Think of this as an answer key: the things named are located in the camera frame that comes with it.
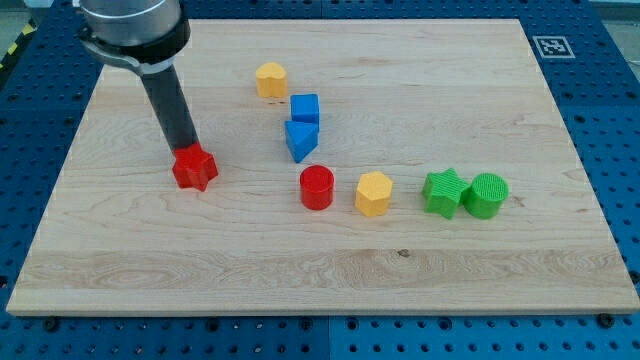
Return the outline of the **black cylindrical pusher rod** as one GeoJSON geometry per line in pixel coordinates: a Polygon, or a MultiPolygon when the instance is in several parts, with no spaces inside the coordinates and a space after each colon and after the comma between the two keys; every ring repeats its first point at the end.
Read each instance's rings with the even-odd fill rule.
{"type": "Polygon", "coordinates": [[[145,74],[141,80],[169,148],[183,149],[198,142],[175,67],[145,74]]]}

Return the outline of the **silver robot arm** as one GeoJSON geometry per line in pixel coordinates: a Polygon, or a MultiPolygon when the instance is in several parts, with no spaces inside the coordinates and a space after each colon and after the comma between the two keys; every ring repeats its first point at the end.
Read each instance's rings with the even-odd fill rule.
{"type": "Polygon", "coordinates": [[[101,63],[136,74],[146,91],[168,146],[198,141],[174,67],[191,28],[180,0],[82,0],[78,37],[101,63]]]}

